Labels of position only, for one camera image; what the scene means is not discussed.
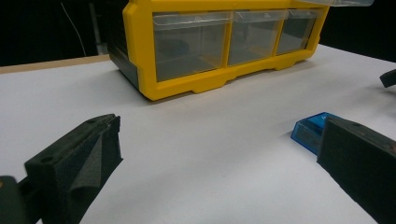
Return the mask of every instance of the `clear plastic lid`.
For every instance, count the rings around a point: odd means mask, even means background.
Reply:
[[[199,14],[172,14],[154,16],[154,30],[173,30],[197,26],[219,25],[230,21],[230,12],[209,12]]]
[[[299,0],[300,2],[316,3],[331,7],[368,7],[374,0]]]
[[[236,22],[258,22],[258,21],[279,21],[288,16],[287,10],[267,10],[267,11],[235,11],[233,21]]]
[[[311,19],[319,18],[323,15],[320,9],[290,9],[288,18],[290,19]]]

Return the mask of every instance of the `open transparent lid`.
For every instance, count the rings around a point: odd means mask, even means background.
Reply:
[[[331,7],[368,7],[373,4],[374,0],[298,0],[300,2],[309,2]]]

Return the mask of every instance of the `thin wire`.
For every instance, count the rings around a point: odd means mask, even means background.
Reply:
[[[82,51],[84,52],[84,57],[87,57],[87,54],[85,53],[84,44],[82,43],[81,36],[79,35],[78,29],[77,29],[76,26],[74,25],[72,19],[70,19],[69,14],[68,14],[67,11],[66,11],[66,8],[64,8],[64,3],[61,3],[61,6],[62,6],[62,8],[64,9],[64,14],[66,14],[67,19],[69,19],[70,23],[72,23],[72,26],[73,26],[73,28],[74,28],[75,31],[76,31],[76,34],[77,34],[78,39],[79,39],[79,43],[81,44],[81,47],[82,47]]]

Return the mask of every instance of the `yellow frame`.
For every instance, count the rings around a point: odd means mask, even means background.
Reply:
[[[306,49],[283,55],[275,55],[251,63],[243,63],[228,67],[228,51],[231,39],[232,24],[227,24],[224,50],[224,63],[220,69],[215,69],[195,75],[178,77],[157,82],[153,12],[196,12],[240,9],[289,9],[316,8],[323,14],[316,19],[309,37]],[[137,67],[138,89],[150,100],[158,100],[186,91],[202,92],[223,86],[227,81],[236,77],[257,72],[264,69],[280,70],[311,57],[318,45],[319,35],[325,22],[329,7],[298,2],[296,0],[130,0],[122,11],[125,26],[129,60]]]

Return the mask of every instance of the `tabletop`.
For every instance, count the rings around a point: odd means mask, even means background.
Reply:
[[[318,46],[281,71],[151,102],[111,61],[0,75],[0,170],[23,163],[86,119],[121,117],[124,161],[81,223],[375,223],[290,139],[326,111],[396,139],[396,67]]]

